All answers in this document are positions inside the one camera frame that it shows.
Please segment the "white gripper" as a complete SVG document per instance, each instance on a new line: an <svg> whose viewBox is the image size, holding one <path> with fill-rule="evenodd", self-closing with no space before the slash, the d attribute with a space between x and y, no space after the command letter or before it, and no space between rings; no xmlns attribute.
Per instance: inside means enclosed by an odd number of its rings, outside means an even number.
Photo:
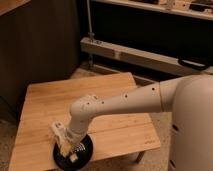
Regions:
<svg viewBox="0 0 213 171"><path fill-rule="evenodd" d="M51 124L51 130L59 147L65 143L69 143L71 146L76 146L82 140L81 135L70 132L67 127L59 121L55 121ZM71 154L69 158L72 163L75 163L78 160L76 153Z"/></svg>

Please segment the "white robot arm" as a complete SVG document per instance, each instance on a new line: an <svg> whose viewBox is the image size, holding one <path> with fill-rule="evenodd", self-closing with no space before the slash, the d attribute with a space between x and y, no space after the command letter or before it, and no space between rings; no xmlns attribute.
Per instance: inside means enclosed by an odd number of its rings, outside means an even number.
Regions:
<svg viewBox="0 0 213 171"><path fill-rule="evenodd" d="M55 163L61 168L88 163L93 154L93 142L88 135L92 121L99 116L124 113L162 112L171 109L175 86L163 81L137 88L105 99L95 94L85 95L70 107L67 126L60 121L51 125L56 143Z"/></svg>

